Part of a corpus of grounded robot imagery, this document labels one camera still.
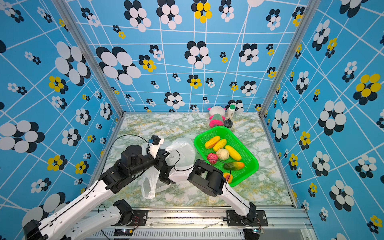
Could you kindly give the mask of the white plastic bag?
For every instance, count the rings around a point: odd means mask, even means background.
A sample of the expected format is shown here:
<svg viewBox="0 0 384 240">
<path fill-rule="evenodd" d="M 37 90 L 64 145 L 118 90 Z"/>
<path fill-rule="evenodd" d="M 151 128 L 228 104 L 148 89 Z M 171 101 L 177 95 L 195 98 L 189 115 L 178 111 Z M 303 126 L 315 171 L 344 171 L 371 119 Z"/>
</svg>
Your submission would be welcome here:
<svg viewBox="0 0 384 240">
<path fill-rule="evenodd" d="M 196 151 L 192 140 L 189 138 L 178 138 L 173 142 L 165 141 L 161 148 L 169 155 L 165 158 L 166 169 L 186 170 L 195 162 Z M 161 182 L 161 176 L 165 172 L 155 167 L 149 168 L 140 181 L 142 195 L 145 199 L 154 199 L 157 193 L 167 190 L 171 184 Z"/>
</svg>

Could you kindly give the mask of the red round fruit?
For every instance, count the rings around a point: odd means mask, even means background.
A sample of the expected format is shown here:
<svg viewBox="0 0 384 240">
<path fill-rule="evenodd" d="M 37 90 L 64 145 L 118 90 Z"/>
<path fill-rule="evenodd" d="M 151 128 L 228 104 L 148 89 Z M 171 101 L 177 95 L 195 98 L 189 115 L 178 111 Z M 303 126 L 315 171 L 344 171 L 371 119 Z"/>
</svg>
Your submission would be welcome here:
<svg viewBox="0 0 384 240">
<path fill-rule="evenodd" d="M 214 153 L 210 153 L 207 155 L 207 160 L 211 165 L 215 165 L 218 162 L 219 157 Z"/>
</svg>

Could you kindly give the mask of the yellow corn-like fruit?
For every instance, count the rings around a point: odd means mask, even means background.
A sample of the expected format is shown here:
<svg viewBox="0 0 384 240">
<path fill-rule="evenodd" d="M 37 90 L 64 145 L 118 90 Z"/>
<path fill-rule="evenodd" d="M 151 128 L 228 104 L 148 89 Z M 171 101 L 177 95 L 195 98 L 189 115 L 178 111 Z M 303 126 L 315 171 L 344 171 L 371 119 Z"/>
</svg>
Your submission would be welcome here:
<svg viewBox="0 0 384 240">
<path fill-rule="evenodd" d="M 227 144 L 227 140 L 226 139 L 221 139 L 219 140 L 213 147 L 213 150 L 214 152 L 217 152 L 218 150 L 224 148 Z"/>
</svg>

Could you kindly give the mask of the beige round fruit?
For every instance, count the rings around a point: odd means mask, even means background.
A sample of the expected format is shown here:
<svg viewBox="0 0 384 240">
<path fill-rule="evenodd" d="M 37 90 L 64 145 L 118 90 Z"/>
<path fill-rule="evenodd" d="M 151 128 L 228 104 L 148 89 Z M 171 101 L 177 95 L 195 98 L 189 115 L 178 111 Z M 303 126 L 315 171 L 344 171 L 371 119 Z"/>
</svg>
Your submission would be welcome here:
<svg viewBox="0 0 384 240">
<path fill-rule="evenodd" d="M 229 159 L 230 154 L 227 149 L 220 149 L 216 152 L 216 155 L 219 157 L 219 160 L 226 161 Z"/>
</svg>

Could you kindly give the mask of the orange peach fruit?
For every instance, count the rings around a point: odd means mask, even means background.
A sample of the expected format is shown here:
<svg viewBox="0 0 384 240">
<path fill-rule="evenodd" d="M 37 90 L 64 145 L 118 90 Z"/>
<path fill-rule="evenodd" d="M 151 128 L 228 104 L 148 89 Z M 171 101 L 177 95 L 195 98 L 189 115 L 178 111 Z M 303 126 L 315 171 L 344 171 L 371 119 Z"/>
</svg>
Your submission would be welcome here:
<svg viewBox="0 0 384 240">
<path fill-rule="evenodd" d="M 227 182 L 227 183 L 229 183 L 229 184 L 232 183 L 233 178 L 234 178 L 232 174 L 230 174 L 230 173 L 224 173 L 223 176 L 224 176 L 224 178 L 226 179 L 226 182 Z"/>
</svg>

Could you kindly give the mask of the long yellow fruit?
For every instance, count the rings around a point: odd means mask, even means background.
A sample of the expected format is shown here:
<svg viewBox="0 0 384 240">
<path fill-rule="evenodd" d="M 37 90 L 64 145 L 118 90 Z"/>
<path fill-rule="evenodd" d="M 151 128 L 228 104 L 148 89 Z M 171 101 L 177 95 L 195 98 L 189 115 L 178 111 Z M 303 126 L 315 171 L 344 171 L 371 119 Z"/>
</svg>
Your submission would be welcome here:
<svg viewBox="0 0 384 240">
<path fill-rule="evenodd" d="M 231 146 L 226 145 L 225 149 L 229 152 L 230 157 L 235 161 L 241 161 L 242 156 Z"/>
</svg>

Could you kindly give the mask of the green fruit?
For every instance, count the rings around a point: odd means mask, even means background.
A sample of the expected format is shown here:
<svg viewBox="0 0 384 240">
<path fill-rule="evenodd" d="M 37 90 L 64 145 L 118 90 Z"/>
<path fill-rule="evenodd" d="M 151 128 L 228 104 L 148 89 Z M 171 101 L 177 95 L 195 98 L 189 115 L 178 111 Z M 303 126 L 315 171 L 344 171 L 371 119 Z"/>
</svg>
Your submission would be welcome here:
<svg viewBox="0 0 384 240">
<path fill-rule="evenodd" d="M 223 168 L 225 170 L 231 170 L 231 171 L 238 171 L 242 170 L 245 167 L 245 164 L 242 162 L 230 162 L 230 163 L 224 163 Z"/>
</svg>

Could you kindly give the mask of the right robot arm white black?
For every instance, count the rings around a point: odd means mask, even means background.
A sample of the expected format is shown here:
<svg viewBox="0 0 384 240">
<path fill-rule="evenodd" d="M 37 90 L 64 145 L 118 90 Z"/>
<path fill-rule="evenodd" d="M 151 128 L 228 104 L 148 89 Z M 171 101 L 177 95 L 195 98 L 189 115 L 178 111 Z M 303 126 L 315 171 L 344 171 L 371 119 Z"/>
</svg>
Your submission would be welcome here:
<svg viewBox="0 0 384 240">
<path fill-rule="evenodd" d="M 159 181 L 166 185 L 188 181 L 206 195 L 225 201 L 245 224 L 249 225 L 257 218 L 257 207 L 229 185 L 229 179 L 224 177 L 222 171 L 205 161 L 196 160 L 193 165 L 182 170 L 165 163 L 160 170 Z"/>
</svg>

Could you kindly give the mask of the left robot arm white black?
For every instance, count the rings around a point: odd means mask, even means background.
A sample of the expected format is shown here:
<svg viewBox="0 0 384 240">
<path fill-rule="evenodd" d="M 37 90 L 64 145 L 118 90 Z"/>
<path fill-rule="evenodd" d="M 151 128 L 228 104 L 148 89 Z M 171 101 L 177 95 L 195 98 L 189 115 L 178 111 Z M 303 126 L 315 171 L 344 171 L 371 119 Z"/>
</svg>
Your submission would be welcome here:
<svg viewBox="0 0 384 240">
<path fill-rule="evenodd" d="M 64 208 L 41 221 L 31 220 L 24 227 L 27 240 L 59 240 L 87 213 L 105 200 L 117 194 L 151 167 L 158 170 L 166 164 L 170 151 L 159 145 L 149 144 L 146 154 L 142 147 L 131 145 L 121 158 L 107 169 L 88 190 Z"/>
</svg>

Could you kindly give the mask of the green plastic basket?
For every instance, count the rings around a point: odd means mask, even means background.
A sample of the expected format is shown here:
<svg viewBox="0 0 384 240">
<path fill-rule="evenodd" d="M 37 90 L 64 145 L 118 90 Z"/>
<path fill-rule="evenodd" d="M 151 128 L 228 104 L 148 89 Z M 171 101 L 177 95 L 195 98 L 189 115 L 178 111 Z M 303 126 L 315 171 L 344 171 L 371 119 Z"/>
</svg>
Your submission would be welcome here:
<svg viewBox="0 0 384 240">
<path fill-rule="evenodd" d="M 232 187 L 259 170 L 257 158 L 224 126 L 199 134 L 194 145 L 208 164 L 223 172 Z"/>
</svg>

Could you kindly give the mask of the pink white plush toy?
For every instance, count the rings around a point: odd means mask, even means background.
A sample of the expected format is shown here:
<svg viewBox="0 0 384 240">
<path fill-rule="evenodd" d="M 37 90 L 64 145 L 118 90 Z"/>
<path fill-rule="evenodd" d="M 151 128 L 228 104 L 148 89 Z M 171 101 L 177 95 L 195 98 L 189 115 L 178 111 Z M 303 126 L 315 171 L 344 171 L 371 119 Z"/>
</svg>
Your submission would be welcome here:
<svg viewBox="0 0 384 240">
<path fill-rule="evenodd" d="M 225 121 L 225 114 L 226 111 L 221 106 L 213 106 L 211 108 L 208 108 L 209 115 L 210 115 L 210 123 L 209 126 L 211 128 L 217 127 L 217 126 L 224 126 Z"/>
</svg>

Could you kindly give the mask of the jar with black lid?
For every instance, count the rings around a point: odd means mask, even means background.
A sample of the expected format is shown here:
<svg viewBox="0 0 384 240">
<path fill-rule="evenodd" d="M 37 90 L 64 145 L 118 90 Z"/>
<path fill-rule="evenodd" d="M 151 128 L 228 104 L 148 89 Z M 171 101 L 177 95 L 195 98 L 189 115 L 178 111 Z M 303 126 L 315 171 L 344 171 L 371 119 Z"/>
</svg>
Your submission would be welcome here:
<svg viewBox="0 0 384 240">
<path fill-rule="evenodd" d="M 228 129 L 233 127 L 233 121 L 231 119 L 225 119 L 224 120 L 224 126 Z"/>
</svg>

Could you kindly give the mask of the white bottle green cap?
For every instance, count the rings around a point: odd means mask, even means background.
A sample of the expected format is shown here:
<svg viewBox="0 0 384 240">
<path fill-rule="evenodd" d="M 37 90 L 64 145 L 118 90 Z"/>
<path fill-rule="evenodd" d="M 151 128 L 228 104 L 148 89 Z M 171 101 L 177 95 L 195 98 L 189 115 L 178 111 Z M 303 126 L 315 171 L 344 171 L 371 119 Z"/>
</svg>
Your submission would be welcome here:
<svg viewBox="0 0 384 240">
<path fill-rule="evenodd" d="M 235 111 L 236 111 L 236 105 L 231 104 L 227 109 L 227 118 L 232 119 L 234 117 Z"/>
</svg>

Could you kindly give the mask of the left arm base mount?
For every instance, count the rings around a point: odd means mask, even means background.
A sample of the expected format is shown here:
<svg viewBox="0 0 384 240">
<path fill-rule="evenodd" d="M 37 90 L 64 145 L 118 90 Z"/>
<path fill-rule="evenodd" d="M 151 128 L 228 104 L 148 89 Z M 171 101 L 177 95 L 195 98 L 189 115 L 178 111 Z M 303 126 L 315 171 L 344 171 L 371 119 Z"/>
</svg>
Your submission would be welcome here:
<svg viewBox="0 0 384 240">
<path fill-rule="evenodd" d="M 138 226 L 144 226 L 148 219 L 148 210 L 138 210 L 134 209 L 128 214 L 123 214 L 123 217 L 121 220 L 119 220 L 114 226 L 118 227 L 138 227 Z"/>
</svg>

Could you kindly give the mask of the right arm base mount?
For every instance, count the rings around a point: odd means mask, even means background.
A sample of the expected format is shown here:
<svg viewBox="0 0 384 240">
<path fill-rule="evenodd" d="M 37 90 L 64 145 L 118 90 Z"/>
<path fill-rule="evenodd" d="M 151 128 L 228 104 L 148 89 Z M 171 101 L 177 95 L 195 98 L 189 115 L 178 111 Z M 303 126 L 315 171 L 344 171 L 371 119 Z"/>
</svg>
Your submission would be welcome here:
<svg viewBox="0 0 384 240">
<path fill-rule="evenodd" d="M 267 227 L 268 220 L 265 211 L 256 210 L 250 216 L 240 216 L 234 210 L 227 210 L 226 217 L 229 227 Z"/>
</svg>

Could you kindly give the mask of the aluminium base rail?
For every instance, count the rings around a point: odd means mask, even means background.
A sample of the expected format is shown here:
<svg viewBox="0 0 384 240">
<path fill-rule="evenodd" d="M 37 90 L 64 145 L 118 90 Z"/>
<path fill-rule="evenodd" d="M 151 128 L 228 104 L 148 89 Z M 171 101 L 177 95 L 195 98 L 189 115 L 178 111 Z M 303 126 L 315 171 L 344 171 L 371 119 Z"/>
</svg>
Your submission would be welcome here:
<svg viewBox="0 0 384 240">
<path fill-rule="evenodd" d="M 235 220 L 228 207 L 134 209 L 127 226 L 116 213 L 92 210 L 71 227 L 63 240 L 316 240 L 304 210 L 287 206 L 265 207 L 257 223 L 247 227 Z"/>
</svg>

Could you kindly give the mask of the left aluminium frame post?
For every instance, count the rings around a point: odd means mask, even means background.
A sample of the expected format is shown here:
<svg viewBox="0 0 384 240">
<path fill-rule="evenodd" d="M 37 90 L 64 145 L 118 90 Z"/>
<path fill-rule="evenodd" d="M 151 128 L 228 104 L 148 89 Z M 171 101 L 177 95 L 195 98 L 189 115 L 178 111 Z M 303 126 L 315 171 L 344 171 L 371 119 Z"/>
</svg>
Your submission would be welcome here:
<svg viewBox="0 0 384 240">
<path fill-rule="evenodd" d="M 96 79 L 98 80 L 100 86 L 106 93 L 107 97 L 111 101 L 111 104 L 115 108 L 117 114 L 119 117 L 124 116 L 124 111 L 122 109 L 122 106 L 118 102 L 118 99 L 115 97 L 115 94 L 113 94 L 111 90 L 111 86 L 104 76 L 104 73 L 102 72 L 97 60 L 93 56 L 93 52 L 91 51 L 89 45 L 87 44 L 87 41 L 84 37 L 84 34 L 81 32 L 79 26 L 76 24 L 75 18 L 73 14 L 70 13 L 70 8 L 66 4 L 65 1 L 52 1 L 54 6 L 56 7 L 58 13 L 63 18 L 65 24 L 68 26 L 69 31 L 74 38 L 77 46 L 80 48 L 81 52 L 83 53 L 84 57 L 86 58 L 86 61 L 89 63 L 90 69 L 95 74 Z"/>
</svg>

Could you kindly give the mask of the aluminium frame post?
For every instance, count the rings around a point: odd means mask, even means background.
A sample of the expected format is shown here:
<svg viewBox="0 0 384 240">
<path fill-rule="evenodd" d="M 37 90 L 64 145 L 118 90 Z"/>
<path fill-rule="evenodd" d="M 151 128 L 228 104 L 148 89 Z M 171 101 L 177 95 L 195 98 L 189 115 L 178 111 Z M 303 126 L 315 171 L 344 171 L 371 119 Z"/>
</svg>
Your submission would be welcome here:
<svg viewBox="0 0 384 240">
<path fill-rule="evenodd" d="M 275 91 L 278 88 L 279 84 L 281 83 L 284 74 L 286 73 L 291 61 L 293 60 L 294 53 L 296 52 L 297 47 L 301 43 L 305 33 L 308 30 L 308 27 L 310 26 L 312 19 L 316 13 L 316 10 L 318 9 L 319 5 L 321 3 L 321 0 L 312 0 L 309 1 L 309 4 L 307 5 L 305 9 L 305 14 L 303 19 L 301 20 L 301 23 L 297 27 L 297 30 L 295 34 L 293 35 L 293 38 L 285 52 L 285 55 L 282 59 L 282 62 L 278 68 L 277 76 L 274 78 L 269 91 L 266 95 L 266 98 L 262 104 L 262 109 L 260 111 L 260 118 L 264 116 L 264 114 L 267 112 L 269 105 L 271 104 L 273 97 L 275 95 Z"/>
<path fill-rule="evenodd" d="M 118 99 L 115 97 L 115 94 L 113 94 L 111 90 L 111 86 L 104 76 L 104 73 L 102 72 L 97 60 L 93 56 L 93 52 L 91 51 L 89 45 L 87 44 L 87 41 L 84 37 L 84 34 L 81 32 L 79 26 L 76 24 L 75 18 L 73 14 L 70 13 L 70 8 L 66 4 L 65 1 L 52 1 L 54 6 L 56 7 L 58 13 L 63 18 L 65 24 L 68 26 L 69 31 L 74 38 L 77 46 L 80 48 L 81 52 L 83 53 L 84 57 L 86 58 L 86 61 L 89 63 L 90 69 L 95 74 L 96 79 L 98 80 L 100 86 L 106 93 L 107 97 L 111 101 L 111 104 L 115 108 L 117 114 L 119 117 L 124 116 L 124 111 L 122 109 L 122 106 L 118 102 Z"/>
</svg>

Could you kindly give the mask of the right aluminium frame post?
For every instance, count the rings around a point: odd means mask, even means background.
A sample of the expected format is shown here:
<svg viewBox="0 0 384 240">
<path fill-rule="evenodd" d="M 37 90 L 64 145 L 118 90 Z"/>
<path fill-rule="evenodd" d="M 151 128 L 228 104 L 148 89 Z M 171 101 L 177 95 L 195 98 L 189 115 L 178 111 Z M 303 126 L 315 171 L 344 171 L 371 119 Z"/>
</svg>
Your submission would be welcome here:
<svg viewBox="0 0 384 240">
<path fill-rule="evenodd" d="M 282 59 L 282 62 L 278 68 L 277 76 L 274 78 L 269 91 L 266 95 L 266 98 L 262 104 L 262 109 L 260 111 L 260 118 L 264 116 L 264 114 L 267 112 L 269 105 L 271 104 L 273 97 L 275 95 L 275 91 L 278 88 L 279 84 L 281 83 L 284 74 L 286 73 L 291 61 L 293 60 L 294 53 L 296 52 L 297 47 L 301 43 L 305 33 L 308 30 L 308 27 L 310 26 L 312 19 L 316 13 L 316 10 L 318 9 L 319 5 L 321 3 L 321 0 L 312 0 L 309 1 L 309 4 L 307 5 L 305 9 L 305 14 L 303 19 L 301 20 L 301 23 L 297 27 L 297 30 L 295 34 L 293 35 L 293 38 L 285 52 L 285 55 Z"/>
</svg>

